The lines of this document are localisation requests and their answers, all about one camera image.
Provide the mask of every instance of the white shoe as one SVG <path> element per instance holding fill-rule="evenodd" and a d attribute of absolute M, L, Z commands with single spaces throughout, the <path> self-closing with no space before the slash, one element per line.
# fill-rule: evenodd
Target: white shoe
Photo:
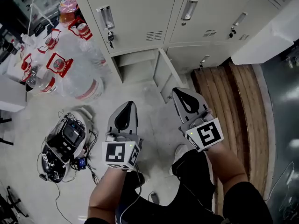
<path fill-rule="evenodd" d="M 189 151 L 188 149 L 188 146 L 186 144 L 180 144 L 177 149 L 176 149 L 176 152 L 174 154 L 174 161 L 172 164 L 174 164 L 176 161 L 178 161 L 181 157 L 183 157 L 183 155 L 185 153 L 187 153 Z M 172 168 L 170 167 L 169 169 L 169 174 L 170 175 L 173 175 L 173 172 L 172 172 Z"/>

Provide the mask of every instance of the red bottle cap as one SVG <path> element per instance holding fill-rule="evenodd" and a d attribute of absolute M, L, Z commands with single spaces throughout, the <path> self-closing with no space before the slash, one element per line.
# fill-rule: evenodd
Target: red bottle cap
<path fill-rule="evenodd" d="M 81 23 L 78 27 L 77 30 L 80 35 L 86 35 L 90 32 L 90 29 L 86 23 Z"/>
<path fill-rule="evenodd" d="M 46 45 L 47 47 L 52 50 L 55 45 L 57 44 L 57 41 L 56 39 L 52 38 L 52 37 L 49 37 L 47 40 L 46 40 Z"/>
<path fill-rule="evenodd" d="M 59 58 L 54 62 L 53 67 L 54 67 L 54 69 L 61 71 L 61 70 L 63 70 L 64 65 L 65 65 L 64 60 Z"/>

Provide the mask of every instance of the black electronic device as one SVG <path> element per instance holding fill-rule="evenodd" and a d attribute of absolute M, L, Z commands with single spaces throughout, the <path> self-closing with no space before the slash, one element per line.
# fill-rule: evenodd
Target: black electronic device
<path fill-rule="evenodd" d="M 66 166 L 60 161 L 59 158 L 45 145 L 42 151 L 42 167 L 46 176 L 41 176 L 43 180 L 50 179 L 53 182 L 61 182 L 65 172 Z"/>
<path fill-rule="evenodd" d="M 56 148 L 63 162 L 67 162 L 73 158 L 73 154 L 80 143 L 85 138 L 85 128 L 80 121 L 66 117 L 63 127 L 57 135 L 53 136 L 49 141 L 50 147 Z"/>
<path fill-rule="evenodd" d="M 160 200 L 159 200 L 159 197 L 157 195 L 157 193 L 153 192 L 151 195 L 150 195 L 151 199 L 153 200 L 153 203 L 154 204 L 160 204 Z"/>

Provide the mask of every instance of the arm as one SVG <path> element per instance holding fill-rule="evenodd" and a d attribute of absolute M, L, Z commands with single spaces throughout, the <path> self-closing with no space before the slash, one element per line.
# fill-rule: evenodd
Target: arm
<path fill-rule="evenodd" d="M 244 166 L 222 142 L 210 147 L 206 154 L 211 161 L 213 171 L 223 184 L 224 195 L 235 184 L 248 182 Z"/>
<path fill-rule="evenodd" d="M 115 223 L 115 210 L 121 198 L 126 173 L 118 168 L 108 168 L 89 200 L 88 218 L 101 218 Z"/>

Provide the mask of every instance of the black chair leg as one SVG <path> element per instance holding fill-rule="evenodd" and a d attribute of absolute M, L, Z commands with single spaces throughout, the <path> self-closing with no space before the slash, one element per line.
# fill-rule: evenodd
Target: black chair leg
<path fill-rule="evenodd" d="M 14 145 L 14 143 L 12 143 L 12 142 L 9 142 L 9 141 L 6 141 L 6 140 L 4 140 L 4 139 L 2 139 L 2 138 L 0 138 L 0 143 L 5 143 L 5 144 L 9 144 L 9 145 Z"/>
<path fill-rule="evenodd" d="M 1 118 L 0 118 L 0 124 L 10 122 L 11 120 L 12 120 L 12 119 L 1 119 Z"/>

